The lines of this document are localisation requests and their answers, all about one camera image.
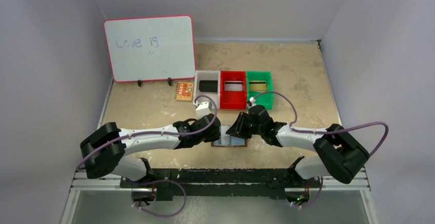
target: cable connector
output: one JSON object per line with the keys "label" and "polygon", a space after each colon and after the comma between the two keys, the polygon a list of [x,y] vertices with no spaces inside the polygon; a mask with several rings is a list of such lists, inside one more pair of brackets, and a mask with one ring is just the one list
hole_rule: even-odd
{"label": "cable connector", "polygon": [[250,97],[249,100],[246,102],[246,104],[248,105],[249,108],[251,108],[252,106],[255,106],[255,98],[254,97]]}

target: plastic container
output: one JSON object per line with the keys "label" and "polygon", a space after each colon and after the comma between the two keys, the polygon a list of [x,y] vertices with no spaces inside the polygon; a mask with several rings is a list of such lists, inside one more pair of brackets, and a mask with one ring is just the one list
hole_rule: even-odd
{"label": "plastic container", "polygon": [[[226,91],[225,82],[241,82],[241,91]],[[246,73],[244,71],[221,71],[221,109],[245,110],[247,101]]]}
{"label": "plastic container", "polygon": [[[247,71],[246,72],[246,90],[249,100],[251,97],[257,96],[261,92],[249,91],[249,82],[253,80],[260,80],[266,82],[266,90],[273,91],[272,75],[270,72],[258,72],[258,71]],[[259,96],[255,99],[257,105],[262,105],[267,110],[273,107],[273,93],[267,93]]]}
{"label": "plastic container", "polygon": [[[201,92],[200,91],[200,81],[202,80],[217,80],[217,92]],[[216,103],[217,108],[220,108],[220,93],[221,93],[221,72],[220,71],[206,71],[206,70],[196,70],[195,71],[195,89],[193,91],[193,102],[198,95],[207,95]],[[208,99],[204,97],[198,98],[199,102],[207,101]]]}

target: beige table surface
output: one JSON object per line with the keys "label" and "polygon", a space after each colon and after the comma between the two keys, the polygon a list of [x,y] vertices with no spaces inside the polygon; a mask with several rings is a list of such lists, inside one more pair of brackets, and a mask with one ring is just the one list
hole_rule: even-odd
{"label": "beige table surface", "polygon": [[[274,90],[296,106],[299,127],[320,128],[338,123],[338,113],[317,45],[314,44],[196,44],[198,70],[270,71]],[[114,83],[103,123],[119,128],[159,128],[196,118],[192,102],[174,100],[176,85],[166,81]],[[231,125],[238,111],[219,110],[223,125]],[[269,111],[275,121],[290,122],[294,114],[279,96]],[[313,152],[279,148],[254,136],[244,148],[216,148],[201,143],[190,149],[152,150],[133,154],[150,160],[153,168],[287,168],[301,155]]]}

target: white enclosure wall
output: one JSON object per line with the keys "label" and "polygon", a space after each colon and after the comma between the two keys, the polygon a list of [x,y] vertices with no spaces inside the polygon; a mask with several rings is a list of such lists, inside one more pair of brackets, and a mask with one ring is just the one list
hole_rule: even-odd
{"label": "white enclosure wall", "polygon": [[59,223],[111,80],[95,0],[0,0],[0,222]]}
{"label": "white enclosure wall", "polygon": [[[382,223],[435,220],[435,0],[345,0],[322,49],[345,126],[384,120],[367,163]],[[355,132],[369,150],[381,129]]]}
{"label": "white enclosure wall", "polygon": [[107,18],[190,14],[197,40],[316,40],[344,0],[97,0]]}

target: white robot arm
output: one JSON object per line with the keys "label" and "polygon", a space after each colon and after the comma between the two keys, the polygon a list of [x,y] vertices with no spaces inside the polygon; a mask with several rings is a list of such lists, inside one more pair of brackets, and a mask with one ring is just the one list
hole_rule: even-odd
{"label": "white robot arm", "polygon": [[317,152],[318,156],[300,157],[291,166],[295,177],[310,179],[332,176],[349,184],[369,159],[369,153],[338,124],[329,128],[307,129],[291,127],[287,123],[273,121],[266,109],[254,105],[248,112],[240,112],[227,134],[244,139],[260,135],[272,146],[298,147]]}
{"label": "white robot arm", "polygon": [[210,109],[209,102],[202,102],[196,106],[198,119],[176,121],[162,128],[129,130],[119,129],[116,123],[104,124],[80,144],[88,178],[115,174],[138,181],[152,177],[147,159],[127,155],[154,149],[191,148],[203,141],[218,140],[221,123]]}

